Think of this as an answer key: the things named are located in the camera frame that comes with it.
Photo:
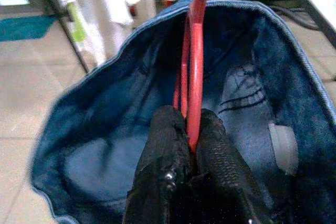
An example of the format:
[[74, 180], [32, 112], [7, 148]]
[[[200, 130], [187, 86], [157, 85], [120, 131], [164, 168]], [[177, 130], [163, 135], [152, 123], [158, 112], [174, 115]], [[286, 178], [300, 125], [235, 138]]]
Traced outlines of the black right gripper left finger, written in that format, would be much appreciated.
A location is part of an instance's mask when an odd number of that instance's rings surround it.
[[191, 173], [185, 120], [177, 109], [162, 106], [153, 114], [123, 223], [187, 223]]

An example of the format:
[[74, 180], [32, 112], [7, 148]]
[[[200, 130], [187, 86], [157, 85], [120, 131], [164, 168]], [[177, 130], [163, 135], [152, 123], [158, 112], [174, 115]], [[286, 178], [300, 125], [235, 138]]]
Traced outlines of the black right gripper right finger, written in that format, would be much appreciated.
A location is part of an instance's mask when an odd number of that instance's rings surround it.
[[196, 161], [203, 223], [272, 223], [253, 173], [211, 110], [202, 110]]

